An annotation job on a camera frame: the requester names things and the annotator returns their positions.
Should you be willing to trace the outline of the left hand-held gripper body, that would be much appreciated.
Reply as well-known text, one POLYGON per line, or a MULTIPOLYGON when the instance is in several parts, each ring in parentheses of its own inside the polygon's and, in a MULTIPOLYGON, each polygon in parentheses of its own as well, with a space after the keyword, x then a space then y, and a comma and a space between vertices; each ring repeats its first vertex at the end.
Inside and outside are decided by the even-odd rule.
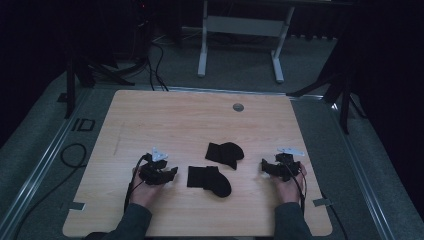
POLYGON ((150 153, 143 155, 140 160, 145 161, 141 166, 139 177, 148 185, 161 185, 167 182, 167 174, 163 169, 167 166, 168 155, 156 147, 150 153))

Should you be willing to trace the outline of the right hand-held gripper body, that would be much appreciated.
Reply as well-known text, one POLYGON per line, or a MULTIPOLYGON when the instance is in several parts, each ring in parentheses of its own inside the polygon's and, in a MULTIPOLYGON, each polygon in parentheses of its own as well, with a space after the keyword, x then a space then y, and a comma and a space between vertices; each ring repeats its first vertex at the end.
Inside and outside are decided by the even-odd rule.
POLYGON ((283 182, 289 181, 301 173, 299 161, 294 160, 293 151, 279 149, 275 155, 276 165, 272 165, 271 175, 280 177, 283 182))

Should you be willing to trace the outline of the black sock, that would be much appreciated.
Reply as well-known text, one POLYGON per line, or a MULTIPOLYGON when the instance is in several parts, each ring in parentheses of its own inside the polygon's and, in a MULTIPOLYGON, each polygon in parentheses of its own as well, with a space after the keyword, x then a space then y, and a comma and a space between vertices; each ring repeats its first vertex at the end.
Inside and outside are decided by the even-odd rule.
POLYGON ((188 168, 187 186, 211 191, 220 198, 228 197, 232 192, 229 180, 219 172, 216 166, 188 168))
POLYGON ((237 162, 244 158, 244 151, 233 142, 226 142, 223 144, 210 143, 205 158, 213 162, 227 165, 233 170, 236 170, 237 162))

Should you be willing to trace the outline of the person's left hand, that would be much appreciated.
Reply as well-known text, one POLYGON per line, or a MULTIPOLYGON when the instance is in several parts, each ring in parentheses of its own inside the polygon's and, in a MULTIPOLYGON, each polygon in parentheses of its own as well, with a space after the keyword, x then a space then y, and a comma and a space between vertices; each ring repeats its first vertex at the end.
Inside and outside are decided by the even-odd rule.
POLYGON ((133 169, 133 187, 130 190, 129 202, 149 208, 153 204, 154 200, 159 196, 164 185, 148 185, 142 181, 139 173, 139 169, 133 169))

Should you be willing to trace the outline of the person's right hand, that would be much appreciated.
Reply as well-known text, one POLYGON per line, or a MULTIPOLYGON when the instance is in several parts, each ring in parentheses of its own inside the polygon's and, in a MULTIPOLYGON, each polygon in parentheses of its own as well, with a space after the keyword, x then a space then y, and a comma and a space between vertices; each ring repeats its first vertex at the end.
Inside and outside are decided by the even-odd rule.
POLYGON ((301 173, 287 182, 283 182, 275 176, 271 177, 281 204, 301 202, 301 193, 304 188, 303 177, 307 175, 307 171, 303 165, 300 166, 301 173))

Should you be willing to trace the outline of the black tripod stand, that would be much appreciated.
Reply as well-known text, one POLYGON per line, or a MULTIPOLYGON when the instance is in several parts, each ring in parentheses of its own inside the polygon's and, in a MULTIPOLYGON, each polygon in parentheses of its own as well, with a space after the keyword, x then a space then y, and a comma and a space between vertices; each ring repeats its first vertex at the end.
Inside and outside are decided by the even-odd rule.
POLYGON ((96 84, 93 73, 97 72, 103 79, 120 85, 134 86, 134 83, 125 80, 124 76, 140 70, 146 64, 147 59, 137 60, 129 68, 112 71, 86 56, 70 57, 66 64, 66 92, 61 93, 58 98, 59 102, 66 104, 65 118, 69 119, 76 109, 76 81, 83 87, 93 87, 96 84))
POLYGON ((348 134, 349 130, 347 123, 350 104, 353 104, 360 116, 366 117, 351 96, 353 80, 356 74, 356 64, 357 60, 355 58, 337 60, 336 58, 330 57, 324 64, 318 79, 314 83, 300 90, 287 93, 287 96, 302 97, 312 90, 328 84, 329 87, 323 96, 323 100, 325 103, 334 104, 338 98, 341 98, 339 125, 343 132, 348 134))

